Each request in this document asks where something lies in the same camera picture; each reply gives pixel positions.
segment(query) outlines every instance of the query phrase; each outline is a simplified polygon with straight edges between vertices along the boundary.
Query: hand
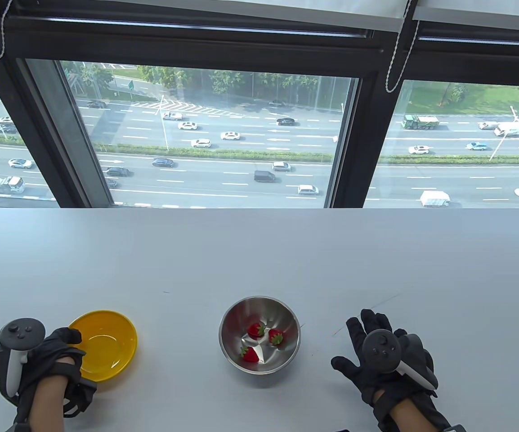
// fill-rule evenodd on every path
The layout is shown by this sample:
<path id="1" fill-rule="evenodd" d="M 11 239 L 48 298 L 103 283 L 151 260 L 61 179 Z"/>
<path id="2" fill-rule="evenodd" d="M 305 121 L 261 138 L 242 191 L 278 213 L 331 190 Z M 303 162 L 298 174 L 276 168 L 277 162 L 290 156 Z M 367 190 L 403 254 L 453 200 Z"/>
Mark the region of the hand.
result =
<path id="1" fill-rule="evenodd" d="M 392 331 L 392 329 L 387 317 L 381 313 L 363 309 L 361 317 L 365 329 L 355 317 L 348 319 L 346 322 L 360 366 L 355 366 L 351 360 L 345 357 L 337 356 L 331 359 L 332 368 L 340 371 L 346 378 L 350 379 L 362 393 L 362 400 L 374 407 L 374 415 L 379 422 L 378 426 L 381 430 L 399 430 L 395 422 L 389 417 L 389 412 L 405 399 L 412 399 L 418 405 L 418 409 L 422 414 L 429 420 L 434 419 L 432 423 L 437 425 L 443 416 L 435 410 L 431 402 L 430 396 L 435 395 L 433 391 L 427 391 L 408 376 L 402 376 L 398 372 L 375 372 L 366 364 L 362 353 L 362 345 L 367 333 L 376 329 L 386 329 L 388 331 Z M 397 329 L 394 334 L 401 339 L 402 348 L 405 349 L 407 346 L 407 337 L 405 335 L 407 335 L 407 332 L 403 329 Z M 426 350 L 424 350 L 424 354 L 426 366 L 433 371 L 434 362 L 432 356 Z M 445 418 L 443 418 L 442 424 L 448 424 Z"/>

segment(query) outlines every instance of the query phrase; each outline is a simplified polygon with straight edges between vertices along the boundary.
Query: grass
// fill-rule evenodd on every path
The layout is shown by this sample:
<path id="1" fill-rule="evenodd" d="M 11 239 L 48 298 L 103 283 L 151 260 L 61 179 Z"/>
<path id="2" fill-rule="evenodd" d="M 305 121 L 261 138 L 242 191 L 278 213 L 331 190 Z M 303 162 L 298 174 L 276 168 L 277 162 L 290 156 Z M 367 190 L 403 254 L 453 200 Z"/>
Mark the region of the grass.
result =
<path id="1" fill-rule="evenodd" d="M 128 77 L 128 78 L 136 78 L 137 80 L 143 80 L 142 74 L 138 69 L 122 69 L 122 70 L 116 70 L 114 71 L 114 76 L 116 77 L 116 80 L 118 77 Z"/>
<path id="2" fill-rule="evenodd" d="M 406 83 L 402 88 L 396 113 L 498 115 L 511 114 L 510 105 L 519 113 L 517 86 L 464 84 L 467 93 L 462 102 L 440 107 L 447 85 L 446 82 Z"/>

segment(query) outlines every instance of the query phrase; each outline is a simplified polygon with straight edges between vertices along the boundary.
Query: van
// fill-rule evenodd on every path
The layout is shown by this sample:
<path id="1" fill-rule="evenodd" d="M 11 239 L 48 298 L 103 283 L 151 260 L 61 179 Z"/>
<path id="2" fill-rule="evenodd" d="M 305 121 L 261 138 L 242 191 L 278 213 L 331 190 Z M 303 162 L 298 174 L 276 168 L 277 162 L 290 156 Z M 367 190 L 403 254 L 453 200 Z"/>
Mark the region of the van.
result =
<path id="1" fill-rule="evenodd" d="M 270 171 L 254 171 L 255 181 L 276 181 L 276 176 Z"/>

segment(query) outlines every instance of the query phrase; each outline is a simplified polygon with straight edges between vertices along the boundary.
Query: black glove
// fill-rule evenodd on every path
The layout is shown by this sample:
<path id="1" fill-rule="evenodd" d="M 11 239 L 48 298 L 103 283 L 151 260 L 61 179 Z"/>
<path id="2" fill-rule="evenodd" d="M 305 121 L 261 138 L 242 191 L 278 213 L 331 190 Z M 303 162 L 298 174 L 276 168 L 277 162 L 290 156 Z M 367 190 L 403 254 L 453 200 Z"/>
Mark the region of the black glove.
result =
<path id="1" fill-rule="evenodd" d="M 19 383 L 18 395 L 11 402 L 18 407 L 14 423 L 23 423 L 27 420 L 34 400 L 36 387 L 40 380 L 52 375 L 64 375 L 68 378 L 66 395 L 71 395 L 81 380 L 81 359 L 85 352 L 73 348 L 68 344 L 81 342 L 79 330 L 62 327 L 56 329 L 36 348 L 27 355 L 27 363 L 22 369 L 22 379 Z M 59 363 L 63 357 L 71 357 L 75 364 Z"/>
<path id="2" fill-rule="evenodd" d="M 355 317 L 348 319 L 346 322 L 360 366 L 355 366 L 350 360 L 341 356 L 331 359 L 331 366 L 339 370 L 358 387 L 362 393 L 363 401 L 374 408 L 373 415 L 377 418 L 377 425 L 380 430 L 383 432 L 399 432 L 399 428 L 389 416 L 389 412 L 404 399 L 411 399 L 424 417 L 438 430 L 449 427 L 449 422 L 435 409 L 432 403 L 431 396 L 435 396 L 433 391 L 424 389 L 408 376 L 402 376 L 398 372 L 379 373 L 366 366 L 362 354 L 362 345 L 367 333 L 376 329 L 392 330 L 389 320 L 381 313 L 373 313 L 370 309 L 363 309 L 361 317 L 365 330 Z M 399 338 L 402 350 L 405 350 L 409 345 L 406 337 L 407 332 L 398 329 L 394 334 Z M 433 371 L 434 361 L 432 356 L 426 350 L 424 350 L 424 354 L 426 366 Z M 373 403 L 373 395 L 380 390 L 384 391 L 383 395 L 379 397 L 376 403 Z"/>

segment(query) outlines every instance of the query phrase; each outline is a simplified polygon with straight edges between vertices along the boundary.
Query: road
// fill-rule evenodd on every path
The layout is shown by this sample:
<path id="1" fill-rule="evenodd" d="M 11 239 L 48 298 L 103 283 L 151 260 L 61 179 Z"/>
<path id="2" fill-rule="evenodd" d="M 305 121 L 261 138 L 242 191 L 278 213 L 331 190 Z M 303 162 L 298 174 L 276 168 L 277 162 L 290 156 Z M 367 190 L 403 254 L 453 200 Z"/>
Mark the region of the road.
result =
<path id="1" fill-rule="evenodd" d="M 186 121 L 198 123 L 196 131 L 177 128 L 175 121 L 161 121 L 154 103 L 108 103 L 106 109 L 88 108 L 85 101 L 78 100 L 82 120 L 94 142 L 103 144 L 134 144 L 140 146 L 189 147 L 196 138 L 208 138 L 215 149 L 245 149 L 292 152 L 334 153 L 336 144 L 333 137 L 340 131 L 340 116 L 323 116 L 304 113 L 297 118 L 297 125 L 277 126 L 278 117 L 284 117 L 285 109 L 264 109 L 260 115 L 226 115 L 215 108 L 196 107 L 183 111 Z M 0 102 L 0 117 L 7 115 Z M 382 154 L 409 154 L 408 147 L 430 146 L 437 155 L 487 154 L 490 155 L 499 143 L 493 131 L 482 131 L 477 127 L 480 121 L 508 121 L 508 117 L 439 117 L 441 124 L 433 131 L 405 130 L 401 127 L 401 116 L 394 116 L 385 139 Z M 236 131 L 241 140 L 222 141 L 220 134 Z M 468 142 L 479 141 L 488 144 L 487 152 L 467 150 Z M 519 154 L 519 136 L 507 138 L 497 154 Z"/>
<path id="2" fill-rule="evenodd" d="M 26 183 L 22 196 L 31 200 L 52 200 L 53 196 L 37 168 L 13 169 L 7 161 L 13 157 L 29 158 L 25 148 L 0 146 L 0 176 L 19 175 Z M 99 154 L 103 169 L 121 166 L 132 177 L 120 177 L 112 189 L 118 204 L 168 208 L 321 208 L 331 174 L 331 165 L 294 164 L 290 173 L 276 173 L 275 183 L 257 183 L 256 169 L 270 169 L 267 162 L 175 159 L 172 168 L 151 165 L 146 156 Z M 315 185 L 321 194 L 297 196 L 297 185 Z M 519 166 L 402 166 L 377 167 L 369 189 L 366 207 L 420 208 L 424 190 L 448 193 L 453 207 L 518 207 Z"/>

